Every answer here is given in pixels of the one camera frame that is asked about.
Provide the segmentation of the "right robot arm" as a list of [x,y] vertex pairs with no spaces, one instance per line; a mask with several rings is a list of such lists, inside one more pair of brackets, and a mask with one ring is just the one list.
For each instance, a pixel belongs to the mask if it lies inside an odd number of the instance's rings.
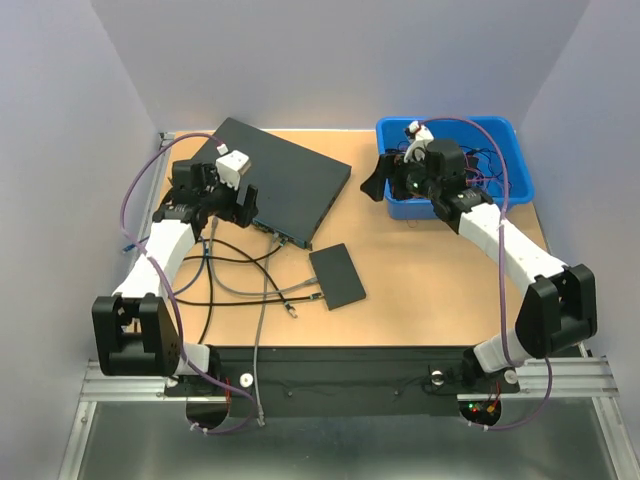
[[501,206],[471,183],[467,156],[452,139],[415,140],[406,152],[379,156],[361,191],[380,202],[387,184],[405,197],[426,198],[436,217],[494,260],[501,280],[522,294],[514,327],[470,349],[460,378],[482,390],[496,372],[544,359],[597,332],[596,281],[585,265],[550,255],[508,221]]

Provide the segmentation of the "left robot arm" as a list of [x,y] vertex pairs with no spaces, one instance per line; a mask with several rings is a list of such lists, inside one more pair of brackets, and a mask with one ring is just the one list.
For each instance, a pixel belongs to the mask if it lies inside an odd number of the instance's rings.
[[223,371],[216,349],[186,343],[172,284],[211,217],[245,228],[257,215],[257,189],[238,196],[249,157],[233,150],[216,160],[178,161],[154,212],[150,236],[125,280],[98,297],[92,320],[100,368],[107,376],[188,375],[199,393],[215,392]]

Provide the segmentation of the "small black switch box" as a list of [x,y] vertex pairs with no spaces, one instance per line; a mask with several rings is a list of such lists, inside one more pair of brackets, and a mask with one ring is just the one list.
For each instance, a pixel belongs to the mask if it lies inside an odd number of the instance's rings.
[[366,291],[344,243],[311,252],[309,260],[329,311],[366,298]]

